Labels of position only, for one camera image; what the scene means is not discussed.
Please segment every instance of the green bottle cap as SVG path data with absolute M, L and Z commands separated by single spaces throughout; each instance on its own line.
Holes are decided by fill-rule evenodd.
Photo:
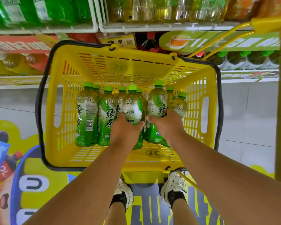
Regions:
M 100 85 L 98 85 L 98 84 L 94 84 L 94 89 L 100 89 Z
M 182 96 L 182 97 L 186 98 L 186 93 L 183 92 L 183 91 L 180 91 L 180 92 L 178 93 L 178 96 Z
M 162 80 L 156 80 L 155 83 L 154 83 L 154 86 L 163 86 L 163 81 Z
M 137 90 L 137 86 L 136 85 L 129 85 L 128 86 L 128 91 L 130 91 L 130 90 Z
M 274 52 L 275 52 L 274 50 L 265 50 L 265 51 L 262 52 L 262 56 L 267 57 L 267 56 L 271 55 Z
M 120 86 L 119 91 L 126 91 L 126 86 Z
M 93 83 L 91 83 L 91 82 L 88 82 L 88 81 L 84 81 L 84 82 L 83 82 L 83 86 L 84 86 L 84 87 L 90 87 L 90 88 L 93 88 L 93 87 L 94 87 L 94 84 L 93 84 Z
M 174 91 L 174 86 L 167 87 L 167 91 Z
M 105 86 L 103 88 L 104 91 L 112 91 L 112 86 Z
M 242 57 L 248 56 L 251 53 L 251 51 L 241 51 L 239 54 Z
M 227 54 L 228 54 L 228 52 L 224 52 L 224 51 L 217 52 L 217 55 L 218 55 L 220 58 L 226 56 Z

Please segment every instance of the forearm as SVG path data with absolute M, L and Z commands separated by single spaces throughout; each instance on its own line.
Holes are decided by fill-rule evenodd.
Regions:
M 102 225 L 129 152 L 117 146 L 107 147 L 25 225 Z
M 281 183 L 177 134 L 172 148 L 227 224 L 281 224 Z

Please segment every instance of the bottle row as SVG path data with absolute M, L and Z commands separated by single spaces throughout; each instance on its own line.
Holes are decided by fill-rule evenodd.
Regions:
M 221 70 L 278 69 L 279 59 L 280 51 L 217 52 L 207 58 Z
M 0 54 L 0 76 L 24 76 L 44 74 L 46 54 Z
M 93 24 L 88 0 L 0 0 L 0 28 Z
M 107 0 L 111 22 L 249 21 L 281 16 L 281 0 Z
M 158 133 L 155 125 L 145 120 L 146 115 L 164 117 L 167 109 L 172 109 L 184 120 L 187 111 L 186 93 L 179 92 L 176 96 L 173 87 L 163 89 L 163 81 L 155 81 L 155 87 L 148 94 L 148 100 L 143 96 L 141 88 L 136 85 L 119 86 L 116 93 L 112 86 L 104 87 L 100 93 L 100 85 L 84 82 L 84 89 L 77 98 L 77 130 L 75 143 L 78 147 L 89 147 L 95 144 L 108 146 L 110 132 L 114 120 L 123 113 L 126 120 L 137 125 L 145 121 L 138 142 L 133 149 L 143 146 L 143 139 L 149 143 L 162 144 L 169 147 L 165 139 Z

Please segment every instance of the leg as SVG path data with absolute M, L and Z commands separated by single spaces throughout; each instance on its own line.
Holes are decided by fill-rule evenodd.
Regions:
M 161 199 L 172 208 L 174 225 L 198 225 L 194 214 L 186 203 L 185 187 L 185 180 L 177 172 L 172 172 L 161 188 Z
M 126 210 L 132 202 L 132 190 L 120 178 L 105 219 L 105 225 L 126 225 Z

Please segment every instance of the yellow shopping basket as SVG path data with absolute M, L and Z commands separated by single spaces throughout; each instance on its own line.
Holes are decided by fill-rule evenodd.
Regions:
M 44 136 L 41 105 L 45 83 L 50 75 Z M 51 50 L 36 101 L 36 121 L 44 164 L 58 171 L 82 171 L 105 149 L 98 145 L 75 145 L 77 95 L 83 81 L 117 90 L 121 85 L 135 84 L 143 89 L 145 98 L 161 79 L 165 86 L 174 86 L 176 93 L 185 91 L 188 110 L 185 131 L 217 150 L 223 124 L 221 73 L 207 61 L 146 51 L 122 49 L 115 45 L 97 45 L 78 41 L 61 41 Z M 63 105 L 59 127 L 54 126 L 57 86 L 63 85 Z M 207 131 L 201 130 L 204 98 L 208 97 Z M 215 135 L 218 101 L 218 125 Z M 176 152 L 159 144 L 144 141 L 143 148 L 133 150 L 122 171 L 162 171 L 169 173 L 185 166 Z

